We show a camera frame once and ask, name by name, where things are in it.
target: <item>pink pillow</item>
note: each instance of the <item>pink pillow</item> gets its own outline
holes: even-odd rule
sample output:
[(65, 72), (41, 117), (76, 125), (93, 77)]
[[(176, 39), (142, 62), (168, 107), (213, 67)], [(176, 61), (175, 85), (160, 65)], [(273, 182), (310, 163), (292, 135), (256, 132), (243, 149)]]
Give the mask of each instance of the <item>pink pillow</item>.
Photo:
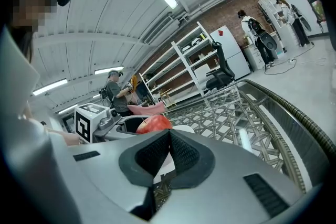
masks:
[(137, 106), (129, 104), (127, 107), (134, 115), (156, 115), (166, 111), (162, 101), (150, 106)]

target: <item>ceiling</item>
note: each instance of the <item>ceiling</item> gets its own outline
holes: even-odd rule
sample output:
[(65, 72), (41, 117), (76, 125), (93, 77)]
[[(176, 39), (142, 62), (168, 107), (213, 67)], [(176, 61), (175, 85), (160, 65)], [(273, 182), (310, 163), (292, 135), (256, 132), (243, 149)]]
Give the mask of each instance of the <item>ceiling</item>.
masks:
[(32, 110), (47, 106), (57, 112), (87, 102), (106, 83), (106, 74), (94, 75), (98, 69), (125, 66), (125, 83), (157, 48), (143, 43), (153, 26), (169, 12), (173, 18), (191, 14), (206, 1), (177, 0), (174, 10), (164, 0), (71, 0), (58, 6), (34, 34), (32, 64), (40, 74), (36, 88), (69, 82), (32, 96)]

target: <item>office chair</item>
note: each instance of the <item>office chair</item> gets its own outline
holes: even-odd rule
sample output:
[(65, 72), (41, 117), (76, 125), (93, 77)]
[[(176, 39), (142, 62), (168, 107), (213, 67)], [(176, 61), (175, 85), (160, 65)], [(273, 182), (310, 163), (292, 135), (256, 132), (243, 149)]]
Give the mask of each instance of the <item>office chair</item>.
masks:
[(220, 89), (224, 86), (227, 86), (235, 79), (235, 74), (230, 69), (227, 61), (225, 60), (225, 56), (222, 50), (222, 44), (219, 42), (214, 42), (212, 44), (213, 49), (217, 50), (217, 55), (219, 58), (219, 69), (212, 70), (206, 74), (206, 76), (213, 75), (214, 78), (210, 79), (206, 83), (206, 87), (210, 90), (213, 88)]

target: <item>red apple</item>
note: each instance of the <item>red apple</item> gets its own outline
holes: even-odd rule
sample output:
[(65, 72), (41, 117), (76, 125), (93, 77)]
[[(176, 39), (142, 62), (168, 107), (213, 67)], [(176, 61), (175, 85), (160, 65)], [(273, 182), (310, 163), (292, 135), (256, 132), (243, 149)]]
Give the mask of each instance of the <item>red apple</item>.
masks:
[(145, 134), (153, 131), (172, 129), (170, 121), (163, 115), (153, 115), (145, 119), (137, 128), (137, 134)]

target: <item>refrigerator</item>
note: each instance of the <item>refrigerator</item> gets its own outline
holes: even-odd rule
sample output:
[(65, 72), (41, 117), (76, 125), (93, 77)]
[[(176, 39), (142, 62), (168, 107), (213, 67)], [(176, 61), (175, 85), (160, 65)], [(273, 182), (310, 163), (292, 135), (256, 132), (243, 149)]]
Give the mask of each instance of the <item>refrigerator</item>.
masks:
[(222, 26), (216, 31), (213, 31), (210, 35), (214, 41), (222, 44), (225, 59), (235, 74), (235, 80), (250, 74), (250, 69), (244, 55), (237, 41), (226, 26)]

